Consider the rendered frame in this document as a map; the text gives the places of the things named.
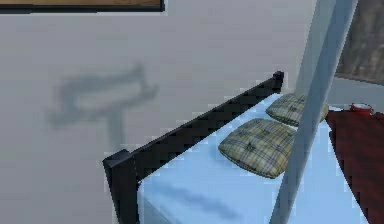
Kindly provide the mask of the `pale grey slanted pole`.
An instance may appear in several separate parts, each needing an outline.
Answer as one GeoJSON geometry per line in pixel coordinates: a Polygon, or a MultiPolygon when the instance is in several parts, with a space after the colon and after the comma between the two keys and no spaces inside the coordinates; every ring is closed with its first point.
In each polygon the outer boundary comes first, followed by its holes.
{"type": "Polygon", "coordinates": [[[287,224],[359,0],[317,0],[296,93],[307,96],[269,224],[287,224]]]}

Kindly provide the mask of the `black framed wall picture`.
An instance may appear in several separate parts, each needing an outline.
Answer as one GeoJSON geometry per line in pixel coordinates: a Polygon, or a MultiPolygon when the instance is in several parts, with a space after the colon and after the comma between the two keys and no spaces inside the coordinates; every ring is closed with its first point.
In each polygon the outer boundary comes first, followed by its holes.
{"type": "Polygon", "coordinates": [[[0,0],[0,14],[164,11],[165,0],[0,0]]]}

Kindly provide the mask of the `dark red blanket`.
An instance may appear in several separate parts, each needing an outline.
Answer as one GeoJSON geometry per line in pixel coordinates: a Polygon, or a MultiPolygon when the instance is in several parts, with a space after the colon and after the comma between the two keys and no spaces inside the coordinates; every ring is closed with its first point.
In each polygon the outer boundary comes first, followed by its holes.
{"type": "Polygon", "coordinates": [[[339,166],[369,224],[384,224],[384,114],[328,112],[339,166]]]}

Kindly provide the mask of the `red and white cup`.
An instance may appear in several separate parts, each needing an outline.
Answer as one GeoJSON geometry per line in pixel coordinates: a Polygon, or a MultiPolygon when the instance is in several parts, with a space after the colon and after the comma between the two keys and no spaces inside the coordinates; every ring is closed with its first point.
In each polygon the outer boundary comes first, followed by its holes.
{"type": "Polygon", "coordinates": [[[352,103],[350,105],[350,110],[365,116],[371,115],[373,111],[372,107],[365,103],[352,103]]]}

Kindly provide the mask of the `grey brown window curtain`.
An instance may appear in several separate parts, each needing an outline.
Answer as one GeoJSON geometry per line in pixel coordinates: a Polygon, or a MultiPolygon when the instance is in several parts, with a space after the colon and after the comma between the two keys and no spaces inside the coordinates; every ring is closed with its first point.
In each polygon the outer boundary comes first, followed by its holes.
{"type": "Polygon", "coordinates": [[[336,77],[384,85],[384,0],[358,0],[336,77]]]}

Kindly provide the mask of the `plaid green pillow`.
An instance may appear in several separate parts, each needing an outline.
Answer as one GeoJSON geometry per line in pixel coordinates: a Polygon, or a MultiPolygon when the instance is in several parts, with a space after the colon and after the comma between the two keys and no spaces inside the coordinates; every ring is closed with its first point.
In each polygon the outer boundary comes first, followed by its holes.
{"type": "Polygon", "coordinates": [[[266,113],[279,122],[298,127],[305,104],[305,95],[285,94],[275,100],[266,109],[266,113]]]}
{"type": "Polygon", "coordinates": [[[275,179],[286,169],[295,137],[295,129],[257,118],[231,132],[218,150],[240,168],[275,179]]]}

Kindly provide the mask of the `black framed bed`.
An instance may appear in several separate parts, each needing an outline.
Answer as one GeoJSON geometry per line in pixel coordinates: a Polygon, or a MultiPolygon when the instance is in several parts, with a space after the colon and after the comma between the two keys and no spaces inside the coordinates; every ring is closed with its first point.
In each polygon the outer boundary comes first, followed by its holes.
{"type": "MultiPolygon", "coordinates": [[[[273,76],[179,128],[103,161],[118,224],[274,224],[281,178],[243,170],[218,150],[233,130],[280,96],[273,76]]],[[[368,224],[321,123],[287,224],[368,224]]]]}

